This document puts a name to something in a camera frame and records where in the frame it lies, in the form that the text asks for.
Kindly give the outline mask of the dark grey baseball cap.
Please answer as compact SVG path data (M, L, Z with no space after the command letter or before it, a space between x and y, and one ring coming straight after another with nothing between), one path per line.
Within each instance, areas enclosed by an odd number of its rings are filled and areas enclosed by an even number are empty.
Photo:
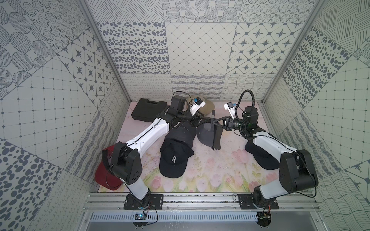
M211 112L211 117L203 118L198 123L196 129L197 138L202 144L213 150L220 150L223 129L212 124L213 118L215 118L215 110Z

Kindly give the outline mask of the beige baseball cap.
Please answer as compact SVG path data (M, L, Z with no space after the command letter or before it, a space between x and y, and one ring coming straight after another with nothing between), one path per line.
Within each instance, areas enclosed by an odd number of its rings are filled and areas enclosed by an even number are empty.
M190 105L191 105L191 103L192 103L193 99L194 99L194 98L196 98L196 97L199 97L199 98L201 98L203 101L205 101L205 102L206 102L206 105L205 105L204 107L202 107L202 108L200 108L200 109L198 110L198 112L199 112L199 113L202 113L202 114L204 114L204 115L208 115L208 114L210 114L210 113L215 109L215 105L214 105L214 103L213 103L213 102L211 102L211 101L209 101L209 100L207 100L207 99L205 99L204 97L201 97L201 96L191 96L191 97L189 98L189 103L190 103Z

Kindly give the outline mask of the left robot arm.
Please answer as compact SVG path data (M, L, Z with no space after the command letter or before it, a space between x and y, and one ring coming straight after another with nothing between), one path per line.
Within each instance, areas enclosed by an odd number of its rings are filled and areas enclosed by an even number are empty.
M198 110L206 105L200 97L189 103L185 97L174 96L170 106L160 112L152 124L127 142L114 145L108 170L129 189L129 207L144 209L150 206L150 189L141 179L141 158L161 137L160 172L167 178L179 178L194 155L193 140L202 119Z

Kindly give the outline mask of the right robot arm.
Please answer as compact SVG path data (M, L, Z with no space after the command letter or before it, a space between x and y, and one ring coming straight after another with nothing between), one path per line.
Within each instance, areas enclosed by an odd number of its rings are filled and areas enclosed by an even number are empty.
M265 208L277 197L303 190L315 189L319 180L311 154L279 141L272 134L258 126L258 110L248 106L242 117L236 113L220 119L212 117L211 124L226 131L239 131L247 140L245 150L266 170L278 170L277 179L258 185L253 190L253 204Z

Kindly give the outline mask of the black cap behind front cap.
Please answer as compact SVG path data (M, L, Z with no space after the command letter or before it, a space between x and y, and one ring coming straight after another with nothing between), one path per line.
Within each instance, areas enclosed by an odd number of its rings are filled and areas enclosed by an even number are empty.
M165 139L180 141L193 148L195 136L196 127L193 127L189 122L181 122L176 128L169 131Z

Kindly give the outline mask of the black cap with white logo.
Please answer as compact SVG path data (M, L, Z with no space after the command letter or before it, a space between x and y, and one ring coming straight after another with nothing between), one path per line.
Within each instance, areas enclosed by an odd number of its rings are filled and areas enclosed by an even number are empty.
M193 149L185 142L165 139L160 148L160 173L161 175L176 179L186 171L188 159L194 155Z

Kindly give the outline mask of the black cap at right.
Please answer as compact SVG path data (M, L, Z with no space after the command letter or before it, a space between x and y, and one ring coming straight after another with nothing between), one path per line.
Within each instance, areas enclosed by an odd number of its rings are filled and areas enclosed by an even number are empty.
M271 154L263 148L255 145L253 141L248 141L245 145L245 150L251 153L256 162L266 170L276 170L280 167L277 161Z

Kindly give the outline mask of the red baseball cap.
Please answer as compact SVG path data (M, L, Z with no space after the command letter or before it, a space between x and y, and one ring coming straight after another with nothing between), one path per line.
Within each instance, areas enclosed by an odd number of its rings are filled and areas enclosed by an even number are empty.
M94 179L99 185L115 191L121 187L123 182L112 173L110 168L113 151L113 145L102 151L102 161L95 172Z

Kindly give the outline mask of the black plastic tool case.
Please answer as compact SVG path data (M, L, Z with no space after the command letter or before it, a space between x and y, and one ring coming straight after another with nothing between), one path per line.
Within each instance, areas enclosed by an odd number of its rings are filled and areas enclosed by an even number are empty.
M134 120L153 122L157 115L168 106L164 101L151 101L141 98L135 106L131 116Z

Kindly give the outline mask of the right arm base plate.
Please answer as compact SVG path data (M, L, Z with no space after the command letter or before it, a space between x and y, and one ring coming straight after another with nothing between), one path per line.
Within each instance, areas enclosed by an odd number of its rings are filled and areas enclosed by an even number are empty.
M279 209L279 205L275 198L265 199L262 196L254 194L237 194L236 201L239 203L241 209Z

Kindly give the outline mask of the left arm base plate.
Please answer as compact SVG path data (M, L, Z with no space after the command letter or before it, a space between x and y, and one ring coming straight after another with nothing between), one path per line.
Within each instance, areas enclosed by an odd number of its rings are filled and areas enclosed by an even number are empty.
M154 208L161 210L163 206L163 194L147 194L143 199L136 198L132 193L128 194L124 203L124 210Z

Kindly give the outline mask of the aluminium front rail frame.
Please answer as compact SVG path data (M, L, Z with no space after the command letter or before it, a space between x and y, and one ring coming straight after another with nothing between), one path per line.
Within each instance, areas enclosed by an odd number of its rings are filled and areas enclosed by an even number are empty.
M316 200L298 193L257 208L249 193L156 193L135 209L127 193L91 193L79 231L327 231Z

